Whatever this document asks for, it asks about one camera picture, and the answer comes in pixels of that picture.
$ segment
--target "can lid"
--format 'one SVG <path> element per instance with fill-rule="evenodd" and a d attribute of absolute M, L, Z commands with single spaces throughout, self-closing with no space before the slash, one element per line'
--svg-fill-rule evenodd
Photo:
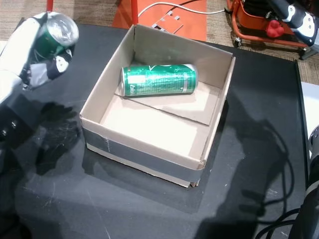
<path fill-rule="evenodd" d="M 189 69 L 193 70 L 195 72 L 195 88 L 198 86 L 198 71 L 197 68 L 192 64 L 184 64 L 184 66 L 187 66 Z"/>
<path fill-rule="evenodd" d="M 122 67 L 122 70 L 121 70 L 121 96 L 125 96 L 124 92 L 125 92 L 124 67 Z"/>
<path fill-rule="evenodd" d="M 76 23 L 64 14 L 50 12 L 46 25 L 54 40 L 64 47 L 74 45 L 79 39 Z"/>

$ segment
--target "aluminum can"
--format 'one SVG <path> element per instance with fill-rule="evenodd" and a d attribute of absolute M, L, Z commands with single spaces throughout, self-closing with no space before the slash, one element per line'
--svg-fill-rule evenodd
<path fill-rule="evenodd" d="M 122 68 L 122 96 L 190 94 L 197 86 L 191 64 Z"/>
<path fill-rule="evenodd" d="M 61 13 L 50 12 L 47 23 L 38 33 L 32 62 L 53 59 L 64 49 L 73 46 L 78 39 L 79 29 L 71 18 Z"/>

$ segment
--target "orange panel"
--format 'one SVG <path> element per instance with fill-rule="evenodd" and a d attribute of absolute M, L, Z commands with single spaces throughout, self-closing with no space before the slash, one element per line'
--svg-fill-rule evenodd
<path fill-rule="evenodd" d="M 146 6 L 157 2 L 158 0 L 139 0 L 138 10 L 142 11 Z M 175 4 L 181 4 L 185 0 L 170 0 Z M 207 11 L 206 0 L 198 0 L 190 2 L 184 5 L 187 8 L 194 9 L 197 11 Z M 146 26 L 152 26 L 159 19 L 166 15 L 166 13 L 173 8 L 169 5 L 156 5 L 144 12 L 139 17 L 139 24 Z M 175 8 L 173 10 L 173 16 L 179 16 L 180 21 L 183 23 L 183 27 L 180 28 L 176 35 L 206 41 L 206 26 L 207 16 L 203 14 L 192 13 L 183 9 Z M 122 0 L 118 6 L 117 12 L 114 17 L 113 27 L 129 28 L 132 25 L 131 15 L 131 3 L 130 0 Z"/>

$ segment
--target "gray tape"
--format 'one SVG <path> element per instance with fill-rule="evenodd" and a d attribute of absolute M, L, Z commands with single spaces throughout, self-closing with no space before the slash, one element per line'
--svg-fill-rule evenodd
<path fill-rule="evenodd" d="M 185 168 L 183 166 L 163 160 L 148 153 L 144 153 L 142 151 L 127 147 L 109 139 L 105 139 L 87 129 L 83 129 L 83 133 L 86 142 L 94 147 L 97 147 L 100 150 L 140 164 L 157 172 L 185 180 L 187 182 L 199 181 L 203 172 L 203 169 L 194 170 Z"/>

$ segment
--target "metal frame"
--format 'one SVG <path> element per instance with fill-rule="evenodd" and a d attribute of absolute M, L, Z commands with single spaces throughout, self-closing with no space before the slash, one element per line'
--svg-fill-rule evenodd
<path fill-rule="evenodd" d="M 295 47 L 302 47 L 302 48 L 307 47 L 305 44 L 300 42 L 245 35 L 241 33 L 238 28 L 237 17 L 238 17 L 239 24 L 250 29 L 265 30 L 264 26 L 268 24 L 268 21 L 265 18 L 252 16 L 246 13 L 241 0 L 234 0 L 234 1 L 227 0 L 227 7 L 229 11 L 232 11 L 231 20 L 232 20 L 234 32 L 237 35 L 237 37 L 241 39 L 249 40 L 249 41 L 270 42 L 270 43 L 275 43 L 280 45 L 295 46 Z M 282 23 L 282 24 L 284 26 L 286 34 L 293 34 L 291 30 L 288 29 L 288 26 L 285 23 Z"/>

